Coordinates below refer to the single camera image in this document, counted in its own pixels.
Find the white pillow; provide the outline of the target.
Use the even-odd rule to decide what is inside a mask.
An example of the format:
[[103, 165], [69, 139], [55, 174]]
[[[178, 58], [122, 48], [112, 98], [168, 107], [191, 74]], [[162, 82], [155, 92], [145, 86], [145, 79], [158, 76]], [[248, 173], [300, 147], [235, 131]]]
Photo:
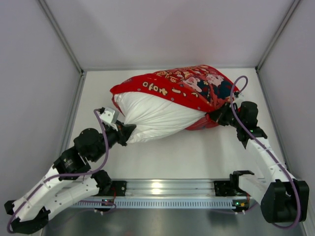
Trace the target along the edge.
[[116, 94], [114, 101], [125, 117], [124, 124], [136, 125], [128, 144], [168, 137], [193, 125], [206, 114], [142, 92]]

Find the red printed pillowcase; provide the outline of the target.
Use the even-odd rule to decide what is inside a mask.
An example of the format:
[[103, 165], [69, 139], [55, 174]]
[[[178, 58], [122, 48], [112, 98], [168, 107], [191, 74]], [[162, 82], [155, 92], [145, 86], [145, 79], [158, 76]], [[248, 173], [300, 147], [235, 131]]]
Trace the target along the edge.
[[230, 94], [240, 90], [220, 71], [208, 65], [196, 65], [161, 70], [131, 77], [110, 89], [114, 105], [121, 110], [116, 97], [126, 92], [150, 94], [172, 101], [196, 111], [205, 112], [187, 130], [213, 128], [218, 123], [211, 120], [209, 113], [230, 101]]

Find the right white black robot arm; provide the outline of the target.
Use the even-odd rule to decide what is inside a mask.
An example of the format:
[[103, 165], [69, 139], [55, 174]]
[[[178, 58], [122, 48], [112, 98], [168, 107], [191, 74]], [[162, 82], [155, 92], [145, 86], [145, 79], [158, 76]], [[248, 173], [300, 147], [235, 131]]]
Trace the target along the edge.
[[267, 135], [257, 125], [257, 116], [257, 104], [250, 101], [240, 106], [225, 103], [206, 115], [208, 120], [236, 129], [238, 140], [263, 174], [264, 181], [260, 181], [252, 171], [234, 171], [230, 175], [234, 189], [248, 193], [260, 205], [268, 223], [303, 222], [307, 218], [309, 186], [280, 162]]

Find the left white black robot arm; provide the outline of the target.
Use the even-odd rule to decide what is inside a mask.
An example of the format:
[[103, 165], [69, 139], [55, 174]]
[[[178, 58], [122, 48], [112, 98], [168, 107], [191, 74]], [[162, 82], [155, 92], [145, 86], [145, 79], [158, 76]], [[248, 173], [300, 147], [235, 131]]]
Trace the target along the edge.
[[64, 209], [111, 190], [108, 173], [102, 168], [91, 170], [90, 163], [107, 156], [114, 144], [126, 146], [136, 128], [135, 124], [120, 121], [115, 125], [113, 128], [102, 123], [101, 132], [94, 128], [83, 130], [73, 140], [74, 146], [61, 154], [35, 187], [20, 199], [5, 203], [5, 211], [11, 216], [9, 233], [33, 234]]

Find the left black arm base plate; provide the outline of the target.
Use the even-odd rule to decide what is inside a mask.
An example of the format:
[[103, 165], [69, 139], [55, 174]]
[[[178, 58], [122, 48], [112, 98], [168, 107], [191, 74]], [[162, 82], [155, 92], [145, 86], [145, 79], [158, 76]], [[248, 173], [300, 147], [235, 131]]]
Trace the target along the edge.
[[125, 197], [127, 190], [127, 182], [123, 180], [115, 180], [112, 182], [107, 196], [111, 197]]

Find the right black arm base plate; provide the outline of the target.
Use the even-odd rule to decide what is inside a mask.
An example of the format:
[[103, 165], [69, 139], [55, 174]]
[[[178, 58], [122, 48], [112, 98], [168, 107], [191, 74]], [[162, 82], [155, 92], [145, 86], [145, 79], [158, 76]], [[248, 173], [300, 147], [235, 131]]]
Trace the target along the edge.
[[244, 197], [246, 193], [227, 180], [214, 181], [216, 197]]

